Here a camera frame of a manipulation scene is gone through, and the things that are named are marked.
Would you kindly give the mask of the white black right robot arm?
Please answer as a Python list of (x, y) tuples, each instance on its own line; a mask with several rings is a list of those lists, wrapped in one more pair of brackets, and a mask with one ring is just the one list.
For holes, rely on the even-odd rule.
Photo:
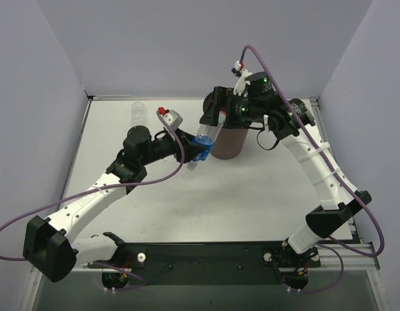
[(253, 122), (260, 123), (294, 155), (320, 200), (320, 205), (306, 215), (304, 225), (283, 243), (288, 252), (303, 255), (330, 237), (372, 198), (368, 191), (359, 191), (350, 182), (342, 186), (337, 181), (344, 174), (302, 100), (284, 102), (265, 72), (240, 78), (238, 84), (243, 89), (216, 86), (206, 96), (200, 123), (215, 126), (220, 112), (227, 117), (223, 126), (226, 130), (245, 130)]

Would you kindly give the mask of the clear bottle blue label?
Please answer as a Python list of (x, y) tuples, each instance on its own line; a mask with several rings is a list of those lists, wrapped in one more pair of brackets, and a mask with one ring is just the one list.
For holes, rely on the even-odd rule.
[(201, 152), (199, 155), (195, 156), (187, 165), (188, 170), (195, 170), (197, 167), (198, 162), (205, 161), (208, 157), (209, 153), (211, 152), (214, 143), (217, 140), (217, 137), (223, 128), (225, 123), (226, 113), (221, 111), (219, 113), (219, 117), (217, 120), (217, 126), (210, 126), (210, 125), (200, 125), (196, 136), (192, 140), (193, 142), (204, 146), (206, 149), (205, 151)]

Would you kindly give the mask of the clear unlabelled plastic bottle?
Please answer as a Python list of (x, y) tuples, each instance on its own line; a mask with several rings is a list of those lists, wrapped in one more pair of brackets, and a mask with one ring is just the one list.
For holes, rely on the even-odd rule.
[(147, 126), (147, 109), (143, 102), (136, 101), (131, 105), (131, 127)]

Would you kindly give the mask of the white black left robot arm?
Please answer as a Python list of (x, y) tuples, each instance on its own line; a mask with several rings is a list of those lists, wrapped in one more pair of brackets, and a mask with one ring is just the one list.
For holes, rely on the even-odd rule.
[(205, 144), (178, 128), (164, 129), (152, 137), (145, 126), (132, 127), (116, 159), (87, 191), (74, 195), (64, 208), (46, 218), (28, 221), (23, 258), (51, 282), (64, 279), (81, 264), (104, 260), (110, 266), (125, 261), (125, 249), (115, 235), (98, 235), (92, 245), (81, 246), (78, 235), (102, 211), (145, 185), (146, 166), (173, 156), (180, 165), (208, 151)]

